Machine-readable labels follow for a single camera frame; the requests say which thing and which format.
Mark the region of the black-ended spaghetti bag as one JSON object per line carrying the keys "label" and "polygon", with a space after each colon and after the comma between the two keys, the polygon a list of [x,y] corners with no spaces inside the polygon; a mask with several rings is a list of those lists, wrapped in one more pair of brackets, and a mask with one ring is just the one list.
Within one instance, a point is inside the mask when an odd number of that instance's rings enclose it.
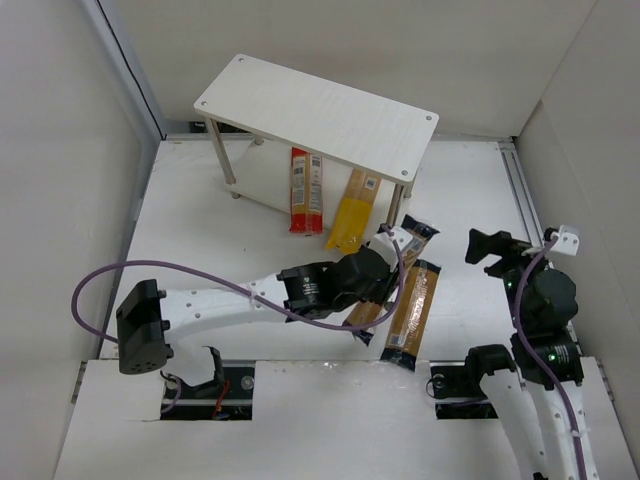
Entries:
{"label": "black-ended spaghetti bag", "polygon": [[[406,280],[410,268],[418,260],[419,255],[424,251],[429,241],[435,235],[440,233],[440,230],[431,223],[416,219],[409,214],[404,216],[401,228],[406,230],[412,236],[408,245],[402,247],[404,267],[403,280]],[[382,310],[382,305],[377,305],[371,302],[360,302],[349,313],[346,320],[343,322],[343,325],[361,326],[373,323],[382,316]]]}
{"label": "black-ended spaghetti bag", "polygon": [[441,267],[418,259],[409,269],[380,360],[411,372],[421,348]]}

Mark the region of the yellow spaghetti bag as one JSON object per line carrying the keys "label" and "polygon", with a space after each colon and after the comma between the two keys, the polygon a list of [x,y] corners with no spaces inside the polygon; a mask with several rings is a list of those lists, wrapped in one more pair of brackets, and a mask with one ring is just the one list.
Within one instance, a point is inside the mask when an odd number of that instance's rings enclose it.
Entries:
{"label": "yellow spaghetti bag", "polygon": [[334,218],[326,250],[356,253],[363,240],[382,179],[353,169]]}

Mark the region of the red spaghetti bag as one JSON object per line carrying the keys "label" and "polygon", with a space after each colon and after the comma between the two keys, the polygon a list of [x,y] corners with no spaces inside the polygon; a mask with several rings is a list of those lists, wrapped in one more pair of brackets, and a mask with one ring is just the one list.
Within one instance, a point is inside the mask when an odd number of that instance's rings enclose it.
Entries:
{"label": "red spaghetti bag", "polygon": [[289,232],[305,236],[323,233],[323,159],[291,149]]}

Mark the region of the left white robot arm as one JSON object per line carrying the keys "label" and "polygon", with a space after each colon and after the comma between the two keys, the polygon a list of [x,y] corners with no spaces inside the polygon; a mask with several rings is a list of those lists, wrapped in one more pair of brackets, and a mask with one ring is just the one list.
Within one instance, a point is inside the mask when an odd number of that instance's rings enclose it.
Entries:
{"label": "left white robot arm", "polygon": [[397,286],[396,252],[369,247],[337,262],[283,269],[246,284],[216,278],[215,288],[166,290],[138,282],[116,311],[119,371],[164,371],[191,388],[224,381],[219,351],[204,333],[250,323],[301,322],[329,329],[326,318],[363,302],[383,305]]}

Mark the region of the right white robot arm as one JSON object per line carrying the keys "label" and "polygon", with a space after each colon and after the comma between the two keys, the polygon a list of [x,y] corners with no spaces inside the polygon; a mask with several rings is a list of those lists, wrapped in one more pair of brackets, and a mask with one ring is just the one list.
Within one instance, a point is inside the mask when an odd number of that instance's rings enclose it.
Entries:
{"label": "right white robot arm", "polygon": [[498,260],[485,273],[502,281],[512,325],[509,346],[473,347],[469,380],[490,402],[523,479],[596,479],[585,420],[582,354],[569,331],[577,315],[576,285],[549,264],[552,252],[574,256],[576,230],[547,229],[539,247],[505,231],[469,232],[465,260]]}

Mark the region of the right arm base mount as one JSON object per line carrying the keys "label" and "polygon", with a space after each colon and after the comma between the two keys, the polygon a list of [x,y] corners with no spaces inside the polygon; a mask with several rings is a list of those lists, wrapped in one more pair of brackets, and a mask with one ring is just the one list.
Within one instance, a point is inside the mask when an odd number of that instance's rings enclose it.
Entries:
{"label": "right arm base mount", "polygon": [[432,362],[425,386],[437,420],[493,420],[498,415],[462,361]]}

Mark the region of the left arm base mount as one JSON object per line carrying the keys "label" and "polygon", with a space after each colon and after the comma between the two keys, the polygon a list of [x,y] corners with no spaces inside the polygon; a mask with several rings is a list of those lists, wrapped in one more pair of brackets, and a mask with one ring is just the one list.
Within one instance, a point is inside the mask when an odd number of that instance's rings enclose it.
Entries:
{"label": "left arm base mount", "polygon": [[225,362],[224,378],[190,387],[163,372],[165,382],[160,419],[167,421],[250,421],[255,386],[254,362]]}

